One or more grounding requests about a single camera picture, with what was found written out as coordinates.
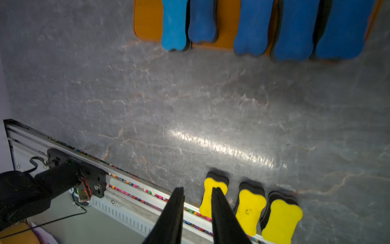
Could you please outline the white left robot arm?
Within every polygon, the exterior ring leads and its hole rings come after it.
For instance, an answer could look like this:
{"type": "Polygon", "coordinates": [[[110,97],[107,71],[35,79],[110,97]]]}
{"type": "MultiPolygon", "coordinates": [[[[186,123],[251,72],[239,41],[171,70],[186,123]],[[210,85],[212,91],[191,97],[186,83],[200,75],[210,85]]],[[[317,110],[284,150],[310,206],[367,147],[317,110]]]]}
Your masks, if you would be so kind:
{"type": "Polygon", "coordinates": [[[77,163],[64,163],[34,177],[28,172],[1,173],[1,230],[49,209],[51,201],[79,184],[77,163]]]}

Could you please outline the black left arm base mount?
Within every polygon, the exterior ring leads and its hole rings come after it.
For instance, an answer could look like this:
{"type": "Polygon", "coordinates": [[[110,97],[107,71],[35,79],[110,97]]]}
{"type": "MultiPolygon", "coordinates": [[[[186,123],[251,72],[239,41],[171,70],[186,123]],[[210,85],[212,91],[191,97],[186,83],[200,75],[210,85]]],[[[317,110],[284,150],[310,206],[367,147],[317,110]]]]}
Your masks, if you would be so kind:
{"type": "Polygon", "coordinates": [[[54,194],[76,187],[83,200],[88,201],[92,196],[104,197],[107,187],[104,170],[55,148],[49,149],[47,155],[49,170],[44,175],[54,194]]]}

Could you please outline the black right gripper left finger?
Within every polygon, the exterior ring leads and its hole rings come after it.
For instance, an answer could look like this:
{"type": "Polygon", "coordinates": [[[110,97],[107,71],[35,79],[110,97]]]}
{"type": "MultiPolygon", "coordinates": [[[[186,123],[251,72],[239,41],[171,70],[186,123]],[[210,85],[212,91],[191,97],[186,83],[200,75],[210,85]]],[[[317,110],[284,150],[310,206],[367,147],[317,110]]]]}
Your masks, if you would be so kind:
{"type": "Polygon", "coordinates": [[[184,201],[184,188],[175,188],[143,244],[181,244],[184,201]]]}

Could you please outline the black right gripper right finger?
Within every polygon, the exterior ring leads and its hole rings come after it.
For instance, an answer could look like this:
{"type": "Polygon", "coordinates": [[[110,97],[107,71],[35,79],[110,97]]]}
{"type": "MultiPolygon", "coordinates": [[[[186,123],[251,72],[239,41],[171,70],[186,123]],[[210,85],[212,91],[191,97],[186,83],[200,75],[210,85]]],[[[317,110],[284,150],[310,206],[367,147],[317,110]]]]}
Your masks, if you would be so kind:
{"type": "Polygon", "coordinates": [[[251,244],[220,188],[212,191],[212,230],[215,244],[251,244]]]}

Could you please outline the yellow eraser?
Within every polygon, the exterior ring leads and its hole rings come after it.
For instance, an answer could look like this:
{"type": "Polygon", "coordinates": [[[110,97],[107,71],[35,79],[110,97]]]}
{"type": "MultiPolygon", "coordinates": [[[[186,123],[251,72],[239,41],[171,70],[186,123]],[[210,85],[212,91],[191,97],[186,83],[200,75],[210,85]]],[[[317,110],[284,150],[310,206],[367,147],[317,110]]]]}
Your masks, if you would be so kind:
{"type": "Polygon", "coordinates": [[[264,216],[260,220],[262,237],[275,244],[291,244],[298,223],[303,218],[303,210],[296,198],[272,191],[268,194],[264,216]]]}
{"type": "Polygon", "coordinates": [[[204,195],[199,213],[204,217],[212,218],[212,191],[220,188],[225,195],[228,192],[229,179],[225,176],[216,174],[215,172],[208,172],[204,180],[204,195]]]}
{"type": "Polygon", "coordinates": [[[257,234],[258,222],[266,205],[267,199],[261,184],[250,181],[240,184],[234,212],[238,223],[247,235],[257,234]]]}

